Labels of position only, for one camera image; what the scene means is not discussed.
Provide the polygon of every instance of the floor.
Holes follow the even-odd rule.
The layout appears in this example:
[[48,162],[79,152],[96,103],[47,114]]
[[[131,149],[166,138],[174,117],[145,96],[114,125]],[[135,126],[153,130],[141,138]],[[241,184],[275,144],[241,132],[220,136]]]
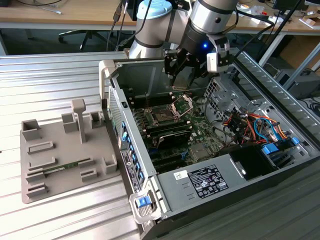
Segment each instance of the floor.
[[[32,29],[33,39],[28,39],[24,29],[2,29],[2,38],[9,55],[29,55],[29,54],[62,54],[79,53],[80,45],[85,34],[65,36],[65,43],[58,41],[60,33],[68,30]],[[99,32],[102,36],[108,37],[107,31]],[[110,38],[109,48],[114,48],[117,42],[117,34]],[[107,44],[99,38],[93,36],[86,42],[84,52],[104,52]]]
[[[33,39],[28,39],[24,29],[2,29],[2,38],[9,55],[30,55],[30,54],[61,54],[61,53],[79,53],[80,45],[85,37],[85,34],[76,34],[64,37],[65,43],[58,41],[60,33],[67,32],[67,30],[52,30],[52,29],[32,29],[31,33]],[[128,37],[130,31],[125,31],[121,35],[123,40]],[[108,37],[106,31],[101,31],[104,37]],[[248,40],[252,38],[250,34],[228,34],[227,35],[230,46],[241,48]],[[117,33],[110,38],[109,50],[115,48],[117,42]],[[246,52],[255,58],[260,51],[263,42],[260,40],[253,41],[246,48]],[[107,44],[99,38],[93,36],[88,39],[84,52],[104,52]],[[271,57],[268,61],[269,64],[265,65],[265,69],[274,76],[278,71],[277,69],[292,68],[280,57]]]

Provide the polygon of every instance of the desk leg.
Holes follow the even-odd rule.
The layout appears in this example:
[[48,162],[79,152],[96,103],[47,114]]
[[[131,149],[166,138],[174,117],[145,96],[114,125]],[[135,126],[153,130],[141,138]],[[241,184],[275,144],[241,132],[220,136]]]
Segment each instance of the desk leg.
[[7,52],[5,43],[2,39],[2,36],[0,34],[0,56],[5,56],[5,55],[8,55],[8,52]]
[[259,61],[259,65],[261,67],[263,67],[265,65],[265,63],[268,61],[268,59],[271,57],[271,55],[274,53],[274,51],[276,50],[276,48],[278,47],[279,43],[281,42],[281,40],[285,37],[284,34],[279,34],[278,36],[276,36],[276,38],[274,39],[273,43],[270,45],[270,47],[266,50],[266,52],[264,53],[263,57],[261,58],[261,60]]

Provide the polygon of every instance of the white plastic part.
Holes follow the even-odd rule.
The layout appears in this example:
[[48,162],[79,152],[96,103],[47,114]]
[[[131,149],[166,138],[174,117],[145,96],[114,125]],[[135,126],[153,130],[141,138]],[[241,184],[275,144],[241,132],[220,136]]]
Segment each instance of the white plastic part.
[[208,73],[221,73],[228,70],[228,65],[218,66],[218,54],[210,52],[206,55],[206,64]]
[[[143,20],[146,16],[149,0],[144,0],[139,4],[136,17]],[[146,20],[160,18],[172,10],[172,4],[166,0],[153,0],[151,2]]]
[[136,200],[139,198],[145,197],[147,195],[148,195],[148,189],[143,189],[139,192],[131,194],[129,197],[129,203],[131,206],[133,217],[137,224],[143,224],[151,220],[157,220],[161,217],[161,210],[159,207],[156,207],[155,210],[148,215],[145,215],[145,216],[140,215],[139,208],[136,205]]
[[99,62],[99,93],[101,100],[105,99],[105,77],[109,79],[116,70],[113,60],[103,60]]

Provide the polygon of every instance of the motherboard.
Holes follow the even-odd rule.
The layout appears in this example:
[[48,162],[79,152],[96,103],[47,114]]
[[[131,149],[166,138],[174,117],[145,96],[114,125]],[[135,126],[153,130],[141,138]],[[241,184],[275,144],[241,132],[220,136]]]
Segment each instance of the motherboard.
[[131,100],[131,110],[158,173],[213,158],[222,142],[188,93]]

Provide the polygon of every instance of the office chair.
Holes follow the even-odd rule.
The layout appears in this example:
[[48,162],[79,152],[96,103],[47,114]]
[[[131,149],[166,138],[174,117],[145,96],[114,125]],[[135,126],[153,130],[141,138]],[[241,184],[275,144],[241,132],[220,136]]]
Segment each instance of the office chair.
[[97,38],[107,43],[107,38],[99,34],[98,31],[93,31],[93,30],[72,30],[72,31],[63,32],[59,34],[58,40],[60,43],[65,43],[64,36],[75,35],[75,34],[85,34],[82,44],[80,45],[80,51],[84,50],[87,40],[92,39],[92,36],[96,36]]

